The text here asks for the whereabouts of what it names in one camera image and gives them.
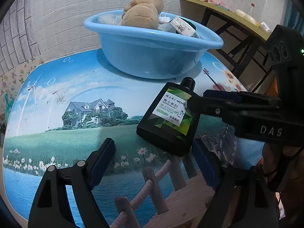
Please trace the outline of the black green shampoo bottle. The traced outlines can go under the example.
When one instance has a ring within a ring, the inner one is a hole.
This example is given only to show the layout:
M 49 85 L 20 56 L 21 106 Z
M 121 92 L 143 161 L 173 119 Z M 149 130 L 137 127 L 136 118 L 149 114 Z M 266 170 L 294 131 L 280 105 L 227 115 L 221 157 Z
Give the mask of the black green shampoo bottle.
M 198 96 L 194 88 L 191 77 L 166 83 L 137 125 L 137 135 L 171 155 L 186 156 L 200 120 L 187 108 L 187 101 Z

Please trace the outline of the small printed carton box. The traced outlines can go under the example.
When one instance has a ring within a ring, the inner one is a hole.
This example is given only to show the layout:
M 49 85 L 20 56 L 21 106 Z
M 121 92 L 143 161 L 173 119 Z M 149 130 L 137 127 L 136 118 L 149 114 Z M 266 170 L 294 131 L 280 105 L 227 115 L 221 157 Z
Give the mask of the small printed carton box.
M 199 38 L 199 35 L 196 32 L 196 27 L 193 23 L 188 22 L 181 17 L 175 17 L 169 23 L 173 28 L 175 28 L 177 34 Z

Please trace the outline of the tan plush bear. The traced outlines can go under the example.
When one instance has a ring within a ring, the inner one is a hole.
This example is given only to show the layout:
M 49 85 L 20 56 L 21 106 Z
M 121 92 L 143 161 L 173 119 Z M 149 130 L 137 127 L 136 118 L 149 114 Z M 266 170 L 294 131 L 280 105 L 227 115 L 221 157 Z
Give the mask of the tan plush bear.
M 133 0 L 122 13 L 122 25 L 157 30 L 163 0 Z

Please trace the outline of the clear zip bag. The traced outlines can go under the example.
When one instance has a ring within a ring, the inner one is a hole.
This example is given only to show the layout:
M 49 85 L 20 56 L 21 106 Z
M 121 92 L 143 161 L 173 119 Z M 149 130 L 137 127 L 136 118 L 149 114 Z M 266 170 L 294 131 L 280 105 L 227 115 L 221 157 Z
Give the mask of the clear zip bag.
M 98 17 L 98 22 L 107 25 L 121 25 L 122 18 L 121 15 L 109 13 L 109 14 L 100 15 Z

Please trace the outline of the white plastic hook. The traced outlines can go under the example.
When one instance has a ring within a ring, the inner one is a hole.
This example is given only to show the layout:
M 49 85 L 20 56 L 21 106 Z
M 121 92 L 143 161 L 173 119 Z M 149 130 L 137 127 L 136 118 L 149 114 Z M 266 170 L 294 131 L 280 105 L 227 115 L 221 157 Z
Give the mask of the white plastic hook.
M 163 25 L 165 23 L 169 23 L 171 21 L 170 17 L 167 17 L 165 14 L 160 14 L 159 15 L 159 24 Z

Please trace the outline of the wooden side table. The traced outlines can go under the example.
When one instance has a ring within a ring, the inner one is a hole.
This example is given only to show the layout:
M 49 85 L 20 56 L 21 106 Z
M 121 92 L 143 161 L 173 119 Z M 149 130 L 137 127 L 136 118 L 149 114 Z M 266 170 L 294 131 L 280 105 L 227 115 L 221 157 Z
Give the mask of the wooden side table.
M 183 17 L 213 30 L 224 41 L 211 52 L 249 90 L 265 93 L 274 79 L 271 59 L 265 49 L 267 33 L 231 11 L 200 0 L 180 0 Z

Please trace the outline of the blue plastic basin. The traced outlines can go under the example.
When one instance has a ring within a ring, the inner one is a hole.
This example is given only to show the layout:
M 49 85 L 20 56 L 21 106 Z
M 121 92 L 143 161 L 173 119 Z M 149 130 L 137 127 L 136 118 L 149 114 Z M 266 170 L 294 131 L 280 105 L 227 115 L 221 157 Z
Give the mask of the blue plastic basin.
M 118 70 L 146 79 L 172 79 L 193 69 L 209 49 L 220 49 L 219 35 L 193 22 L 197 38 L 173 32 L 122 25 L 102 24 L 102 15 L 121 15 L 112 10 L 92 15 L 84 21 L 85 29 L 98 34 L 108 62 Z

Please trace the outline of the cream bun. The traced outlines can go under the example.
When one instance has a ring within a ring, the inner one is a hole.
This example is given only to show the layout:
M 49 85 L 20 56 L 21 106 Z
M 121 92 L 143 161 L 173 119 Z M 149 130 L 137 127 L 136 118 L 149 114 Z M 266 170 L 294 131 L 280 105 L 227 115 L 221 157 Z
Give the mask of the cream bun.
M 246 14 L 246 15 L 244 16 L 244 19 L 245 19 L 246 21 L 250 22 L 251 24 L 253 24 L 253 25 L 255 25 L 255 26 L 258 27 L 257 21 L 256 21 L 251 15 Z
M 242 18 L 244 18 L 247 15 L 244 11 L 242 11 L 240 9 L 236 9 L 235 14 L 242 17 Z

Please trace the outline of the jar on shelf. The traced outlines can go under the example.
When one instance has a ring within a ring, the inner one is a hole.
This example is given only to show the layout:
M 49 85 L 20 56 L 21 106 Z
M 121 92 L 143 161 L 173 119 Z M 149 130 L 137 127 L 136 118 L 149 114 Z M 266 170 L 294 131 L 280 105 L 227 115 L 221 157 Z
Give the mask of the jar on shelf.
M 265 22 L 260 22 L 259 23 L 259 28 L 262 31 L 264 31 L 265 33 L 269 34 L 269 35 L 272 33 L 271 29 L 269 28 L 269 26 Z

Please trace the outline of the glass bottle on shelf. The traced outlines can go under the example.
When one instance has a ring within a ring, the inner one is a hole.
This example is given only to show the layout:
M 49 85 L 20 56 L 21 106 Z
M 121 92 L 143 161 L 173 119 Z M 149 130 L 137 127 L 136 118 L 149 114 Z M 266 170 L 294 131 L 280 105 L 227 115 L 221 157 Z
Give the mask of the glass bottle on shelf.
M 251 5 L 248 9 L 248 12 L 247 12 L 247 14 L 250 15 L 251 17 L 254 17 L 254 8 L 255 8 L 255 4 L 251 3 Z

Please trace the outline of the pink cloth on shelf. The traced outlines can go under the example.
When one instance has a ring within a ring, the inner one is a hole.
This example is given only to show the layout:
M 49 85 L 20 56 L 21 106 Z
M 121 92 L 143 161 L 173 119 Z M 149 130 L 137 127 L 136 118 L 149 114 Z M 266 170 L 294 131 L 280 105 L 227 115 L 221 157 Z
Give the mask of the pink cloth on shelf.
M 230 9 L 230 7 L 227 6 L 227 5 L 225 4 L 225 2 L 222 1 L 222 0 L 203 0 L 203 2 L 207 2 L 207 3 L 212 4 L 212 5 L 224 7 L 224 8 L 226 8 L 226 9 L 228 9 L 228 10 Z

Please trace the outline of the teal garbage bag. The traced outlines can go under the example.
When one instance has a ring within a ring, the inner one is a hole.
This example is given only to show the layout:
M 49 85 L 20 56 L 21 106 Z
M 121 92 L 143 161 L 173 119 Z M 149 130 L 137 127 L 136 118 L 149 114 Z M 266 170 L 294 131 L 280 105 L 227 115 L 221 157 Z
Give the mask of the teal garbage bag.
M 5 94 L 4 98 L 5 98 L 5 102 L 6 102 L 5 123 L 8 123 L 8 119 L 9 119 L 12 107 L 14 106 L 15 99 L 10 101 L 8 94 Z

